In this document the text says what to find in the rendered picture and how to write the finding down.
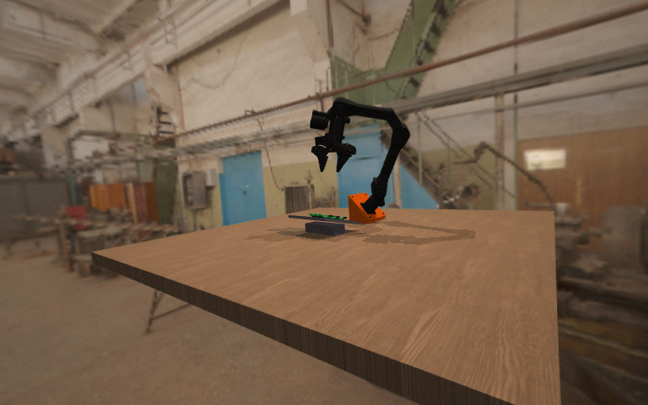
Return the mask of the grey switch panel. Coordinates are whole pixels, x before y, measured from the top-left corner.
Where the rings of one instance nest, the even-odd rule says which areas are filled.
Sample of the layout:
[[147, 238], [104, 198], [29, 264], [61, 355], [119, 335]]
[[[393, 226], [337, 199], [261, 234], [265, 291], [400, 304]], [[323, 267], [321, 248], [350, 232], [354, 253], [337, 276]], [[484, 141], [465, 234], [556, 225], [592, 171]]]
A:
[[[337, 222], [337, 223], [346, 223], [346, 224], [359, 224], [357, 221], [344, 220], [347, 217], [332, 216], [332, 215], [322, 215], [322, 214], [312, 214], [309, 213], [311, 217], [306, 216], [295, 216], [289, 215], [289, 218], [293, 219], [309, 219], [309, 220], [318, 220], [318, 221], [327, 221], [327, 222]], [[327, 223], [327, 222], [310, 222], [305, 224], [305, 232], [321, 234], [321, 235], [341, 235], [345, 234], [345, 224], [336, 224], [336, 223]]]

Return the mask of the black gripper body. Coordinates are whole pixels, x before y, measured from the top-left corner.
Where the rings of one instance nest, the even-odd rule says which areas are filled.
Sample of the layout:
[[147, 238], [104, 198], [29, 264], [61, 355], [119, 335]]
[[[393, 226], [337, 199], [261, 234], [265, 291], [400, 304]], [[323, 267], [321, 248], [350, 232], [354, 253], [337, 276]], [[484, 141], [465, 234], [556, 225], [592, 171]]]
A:
[[335, 137], [336, 137], [336, 145], [332, 145], [331, 143], [326, 144], [326, 148], [318, 145], [318, 146], [313, 146], [311, 148], [312, 153], [320, 153], [324, 155], [328, 155], [328, 153], [336, 153], [339, 151], [343, 151], [347, 154], [356, 154], [356, 148], [349, 144], [349, 143], [342, 143], [342, 140], [345, 139], [343, 136], [343, 132], [338, 131], [338, 130], [329, 130], [328, 132], [334, 132]]

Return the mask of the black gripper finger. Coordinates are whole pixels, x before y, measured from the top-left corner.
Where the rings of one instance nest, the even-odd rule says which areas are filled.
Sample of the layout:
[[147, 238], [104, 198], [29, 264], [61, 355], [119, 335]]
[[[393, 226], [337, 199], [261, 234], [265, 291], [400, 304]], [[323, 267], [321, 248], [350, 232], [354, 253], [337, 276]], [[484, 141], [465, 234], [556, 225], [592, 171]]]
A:
[[339, 172], [342, 169], [342, 167], [350, 157], [352, 157], [352, 155], [347, 154], [343, 151], [337, 152], [337, 172]]
[[327, 163], [328, 156], [320, 153], [314, 153], [319, 161], [320, 172], [323, 172]]

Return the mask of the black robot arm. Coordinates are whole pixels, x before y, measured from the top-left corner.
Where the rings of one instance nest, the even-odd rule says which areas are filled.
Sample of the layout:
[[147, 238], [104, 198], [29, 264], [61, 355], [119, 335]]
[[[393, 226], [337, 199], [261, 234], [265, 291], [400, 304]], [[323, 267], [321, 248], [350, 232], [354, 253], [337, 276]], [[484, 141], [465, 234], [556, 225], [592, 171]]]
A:
[[[365, 202], [360, 203], [367, 214], [376, 214], [375, 210], [379, 206], [382, 207], [385, 205], [384, 197], [386, 196], [388, 179], [400, 150], [409, 140], [410, 133], [407, 126], [399, 121], [393, 109], [360, 105], [344, 98], [335, 99], [327, 113], [312, 111], [310, 128], [324, 131], [330, 121], [329, 130], [343, 132], [345, 123], [350, 123], [349, 116], [362, 116], [384, 120], [388, 122], [392, 129], [391, 146], [381, 168], [381, 173], [377, 178], [374, 177], [371, 183], [372, 195]], [[316, 146], [323, 145], [326, 147], [325, 145], [329, 143], [335, 146], [336, 137], [334, 132], [327, 132], [325, 136], [316, 137], [315, 142]]]

